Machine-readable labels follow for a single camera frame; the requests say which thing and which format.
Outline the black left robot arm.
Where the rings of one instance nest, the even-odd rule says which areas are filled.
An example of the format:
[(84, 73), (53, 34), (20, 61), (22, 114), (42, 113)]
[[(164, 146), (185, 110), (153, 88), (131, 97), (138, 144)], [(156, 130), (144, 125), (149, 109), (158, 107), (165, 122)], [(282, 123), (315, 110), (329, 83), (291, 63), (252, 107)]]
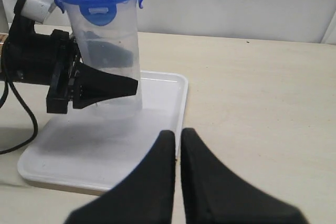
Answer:
[(136, 11), (143, 0), (17, 0), (2, 47), (1, 80), (48, 87), (48, 113), (117, 100), (136, 103)]

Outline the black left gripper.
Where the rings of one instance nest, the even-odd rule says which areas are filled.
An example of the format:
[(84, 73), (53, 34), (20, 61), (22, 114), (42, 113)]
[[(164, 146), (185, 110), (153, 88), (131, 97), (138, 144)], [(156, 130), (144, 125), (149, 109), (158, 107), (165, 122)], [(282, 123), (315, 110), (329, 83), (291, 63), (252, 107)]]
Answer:
[(48, 86), (47, 112), (56, 114), (66, 114), (69, 103), (74, 109), (83, 109), (136, 95), (138, 80), (95, 69), (131, 67), (132, 51), (120, 42), (86, 31), (87, 50), (82, 52), (85, 64), (78, 63), (78, 48), (69, 33), (56, 29), (50, 35), (37, 33), (37, 22), (21, 15), (25, 2), (16, 1), (14, 19), (2, 47), (3, 81)]

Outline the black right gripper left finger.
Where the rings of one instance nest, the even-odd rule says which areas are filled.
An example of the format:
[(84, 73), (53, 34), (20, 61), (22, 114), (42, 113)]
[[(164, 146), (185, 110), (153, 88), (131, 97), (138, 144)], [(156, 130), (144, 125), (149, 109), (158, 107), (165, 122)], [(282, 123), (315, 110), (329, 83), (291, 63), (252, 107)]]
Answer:
[(114, 188), (72, 211), (66, 223), (171, 223), (175, 135), (161, 131), (139, 165)]

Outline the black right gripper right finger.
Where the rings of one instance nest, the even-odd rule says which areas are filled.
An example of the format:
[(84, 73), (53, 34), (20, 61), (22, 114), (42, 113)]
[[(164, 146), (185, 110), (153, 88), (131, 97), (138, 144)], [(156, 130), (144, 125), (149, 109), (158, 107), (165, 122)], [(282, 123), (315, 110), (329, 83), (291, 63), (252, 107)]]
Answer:
[(232, 172), (193, 128), (181, 134), (181, 184), (186, 223), (308, 223), (297, 207)]

